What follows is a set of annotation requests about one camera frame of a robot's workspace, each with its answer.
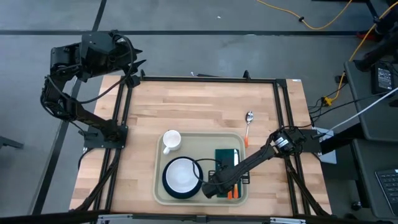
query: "orange handle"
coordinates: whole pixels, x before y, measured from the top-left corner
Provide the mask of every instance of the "orange handle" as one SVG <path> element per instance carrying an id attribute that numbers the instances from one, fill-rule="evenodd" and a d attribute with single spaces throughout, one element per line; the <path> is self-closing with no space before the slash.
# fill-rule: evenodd
<path id="1" fill-rule="evenodd" d="M 247 136 L 244 137 L 244 147 L 249 147 L 249 138 Z"/>
<path id="2" fill-rule="evenodd" d="M 234 198 L 238 198 L 239 194 L 238 194 L 238 184 L 235 184 L 234 186 Z"/>

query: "plastic tray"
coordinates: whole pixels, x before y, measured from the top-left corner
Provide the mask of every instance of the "plastic tray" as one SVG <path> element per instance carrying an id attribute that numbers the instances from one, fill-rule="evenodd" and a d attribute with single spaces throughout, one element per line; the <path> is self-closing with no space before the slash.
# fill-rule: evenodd
<path id="1" fill-rule="evenodd" d="M 168 155 L 163 154 L 165 145 L 163 136 L 157 142 L 155 174 L 154 174 L 154 197 L 162 205 L 193 205 L 193 206 L 240 206 L 249 197 L 248 186 L 243 184 L 241 187 L 242 197 L 228 200 L 227 198 L 218 198 L 213 196 L 211 199 L 200 190 L 196 195 L 188 199 L 176 199 L 171 197 L 164 189 L 162 183 L 162 174 L 164 167 L 172 159 L 180 156 L 191 157 L 192 159 L 202 159 L 215 157 L 215 149 L 238 149 L 240 160 L 246 158 L 243 139 L 235 133 L 180 133 L 182 137 L 182 146 L 179 150 L 171 151 Z M 214 161 L 198 162 L 203 170 L 204 180 L 208 180 L 208 171 L 215 169 Z"/>

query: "wooden tabletop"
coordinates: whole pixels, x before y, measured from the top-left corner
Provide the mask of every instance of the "wooden tabletop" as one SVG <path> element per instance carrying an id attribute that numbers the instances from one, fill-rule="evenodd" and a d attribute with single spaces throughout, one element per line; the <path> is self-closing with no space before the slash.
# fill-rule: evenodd
<path id="1" fill-rule="evenodd" d="M 100 92 L 120 79 L 104 76 Z M 300 80 L 287 80 L 295 125 L 310 123 Z M 118 88 L 97 101 L 95 114 L 111 119 Z M 282 89 L 284 121 L 287 123 Z M 207 215 L 292 215 L 285 165 L 282 159 L 263 162 L 250 171 L 249 198 L 240 207 L 180 207 L 157 203 L 152 194 L 155 149 L 158 138 L 169 129 L 178 131 L 222 131 L 244 135 L 244 115 L 253 111 L 246 155 L 259 150 L 279 125 L 272 85 L 263 83 L 141 82 L 133 89 L 127 125 L 129 134 L 122 151 L 112 212 L 173 213 Z M 104 149 L 95 149 L 82 160 L 70 208 L 76 208 L 98 182 Z M 303 153 L 305 183 L 315 199 L 331 212 L 319 161 Z M 106 191 L 101 207 L 104 207 Z M 296 186 L 299 211 L 303 213 Z"/>

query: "concrete floor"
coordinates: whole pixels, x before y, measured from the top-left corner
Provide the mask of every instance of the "concrete floor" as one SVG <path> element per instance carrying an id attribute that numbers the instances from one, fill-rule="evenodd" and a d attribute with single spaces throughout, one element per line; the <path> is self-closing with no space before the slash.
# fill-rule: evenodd
<path id="1" fill-rule="evenodd" d="M 268 1 L 305 16 L 313 26 L 322 26 L 344 7 L 343 2 L 311 0 Z M 384 2 L 373 1 L 378 13 Z M 91 30 L 100 0 L 2 0 L 0 29 Z M 364 30 L 372 17 L 363 3 L 352 4 L 327 30 Z M 255 0 L 108 0 L 99 30 L 308 30 L 297 18 L 270 9 Z M 359 44 L 355 37 L 312 36 L 129 36 L 144 51 L 142 66 L 148 75 L 204 73 L 241 77 L 299 78 L 308 105 L 336 89 L 334 76 Z M 49 72 L 52 47 L 80 41 L 73 35 L 0 35 L 0 136 L 23 142 L 23 150 L 0 150 L 0 217 L 26 215 L 37 190 L 59 121 L 40 106 L 44 76 Z M 366 43 L 357 58 L 367 52 Z M 101 77 L 82 84 L 79 99 L 98 94 Z M 352 100 L 349 88 L 338 103 Z M 93 111 L 95 103 L 85 108 Z M 330 128 L 355 112 L 353 105 L 322 117 L 317 126 Z M 66 212 L 77 175 L 83 140 L 75 127 L 68 129 L 65 144 L 47 195 L 44 213 Z M 333 213 L 352 212 L 357 199 L 354 185 L 326 178 Z M 356 213 L 373 219 L 369 210 Z"/>

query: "metal spoon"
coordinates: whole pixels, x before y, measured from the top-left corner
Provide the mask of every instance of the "metal spoon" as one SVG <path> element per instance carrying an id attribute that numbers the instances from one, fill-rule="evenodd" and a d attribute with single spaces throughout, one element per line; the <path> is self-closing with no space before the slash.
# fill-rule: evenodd
<path id="1" fill-rule="evenodd" d="M 246 125 L 246 135 L 245 135 L 245 137 L 244 137 L 244 145 L 245 145 L 246 147 L 249 147 L 249 139 L 248 139 L 249 124 L 253 121 L 253 119 L 254 119 L 253 112 L 252 112 L 252 111 L 249 111 L 249 112 L 246 114 L 246 123 L 247 123 L 247 125 Z"/>

